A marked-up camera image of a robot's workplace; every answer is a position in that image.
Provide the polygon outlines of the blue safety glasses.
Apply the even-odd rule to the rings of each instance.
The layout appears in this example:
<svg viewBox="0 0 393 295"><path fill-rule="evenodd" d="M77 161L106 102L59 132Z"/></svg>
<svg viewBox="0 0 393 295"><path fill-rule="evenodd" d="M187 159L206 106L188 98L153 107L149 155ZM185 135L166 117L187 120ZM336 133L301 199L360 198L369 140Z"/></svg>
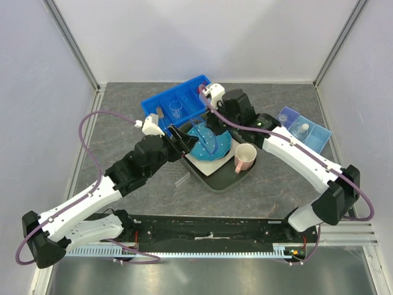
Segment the blue safety glasses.
<svg viewBox="0 0 393 295"><path fill-rule="evenodd" d="M189 135L198 138L197 144L191 151L191 155L197 160L213 161L221 159L223 153L220 150L221 144L219 138L206 125L205 121L200 117L190 120L191 129Z"/></svg>

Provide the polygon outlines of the glass jar with lid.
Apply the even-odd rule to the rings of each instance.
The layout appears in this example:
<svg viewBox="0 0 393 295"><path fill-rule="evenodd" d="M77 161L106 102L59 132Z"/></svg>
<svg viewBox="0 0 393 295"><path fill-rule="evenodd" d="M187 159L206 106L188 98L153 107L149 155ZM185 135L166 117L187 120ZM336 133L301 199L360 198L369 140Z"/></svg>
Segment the glass jar with lid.
<svg viewBox="0 0 393 295"><path fill-rule="evenodd" d="M286 123L287 123L287 121L288 121L288 116L287 116L286 114L284 114L284 113L280 113L280 114L277 116L277 120L280 122L280 124L281 124L283 127L286 127Z"/></svg>

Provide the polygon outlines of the glass flask with stopper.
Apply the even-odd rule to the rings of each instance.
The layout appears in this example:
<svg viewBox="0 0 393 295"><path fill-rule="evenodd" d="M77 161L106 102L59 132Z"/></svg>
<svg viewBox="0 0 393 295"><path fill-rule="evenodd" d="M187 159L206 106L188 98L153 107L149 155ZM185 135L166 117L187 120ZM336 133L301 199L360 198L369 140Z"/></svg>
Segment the glass flask with stopper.
<svg viewBox="0 0 393 295"><path fill-rule="evenodd" d="M296 123L292 127L291 134L300 141L304 141L308 136L309 124L307 123Z"/></svg>

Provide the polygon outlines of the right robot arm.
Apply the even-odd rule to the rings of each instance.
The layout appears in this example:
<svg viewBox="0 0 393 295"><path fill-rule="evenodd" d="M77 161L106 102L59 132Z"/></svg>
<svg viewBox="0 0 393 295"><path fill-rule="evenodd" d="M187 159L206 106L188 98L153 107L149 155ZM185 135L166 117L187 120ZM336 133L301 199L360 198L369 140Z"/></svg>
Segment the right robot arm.
<svg viewBox="0 0 393 295"><path fill-rule="evenodd" d="M281 226L282 237L297 241L303 232L321 223L337 225L358 201L360 171L342 167L296 139L278 120L257 114L242 90L216 92L213 85L200 87L200 99L207 104L206 123L216 134L229 131L244 142L273 154L302 175L320 197L291 211Z"/></svg>

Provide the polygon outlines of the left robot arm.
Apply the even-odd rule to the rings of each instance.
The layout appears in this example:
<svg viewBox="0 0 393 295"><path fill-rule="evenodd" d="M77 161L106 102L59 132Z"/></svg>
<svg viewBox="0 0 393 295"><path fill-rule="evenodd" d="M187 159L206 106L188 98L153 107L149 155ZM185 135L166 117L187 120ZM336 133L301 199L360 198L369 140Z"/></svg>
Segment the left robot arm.
<svg viewBox="0 0 393 295"><path fill-rule="evenodd" d="M32 262L44 269L56 264L66 253L100 240L130 241L135 225L125 210L108 217L88 220L106 205L145 185L165 163L175 162L190 153L198 137L169 126L164 133L146 135L134 149L116 161L90 187L46 212L27 212L22 217L23 244L33 255Z"/></svg>

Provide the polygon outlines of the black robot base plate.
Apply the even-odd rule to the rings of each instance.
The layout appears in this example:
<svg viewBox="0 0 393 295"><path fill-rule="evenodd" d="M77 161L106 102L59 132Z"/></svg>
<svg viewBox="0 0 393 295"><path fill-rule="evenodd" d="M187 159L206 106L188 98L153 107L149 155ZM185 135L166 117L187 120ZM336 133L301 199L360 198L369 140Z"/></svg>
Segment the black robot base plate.
<svg viewBox="0 0 393 295"><path fill-rule="evenodd" d="M297 232L280 219L207 218L114 214L124 230L118 242L137 242L142 252L269 251L275 243L304 245L317 240L317 229Z"/></svg>

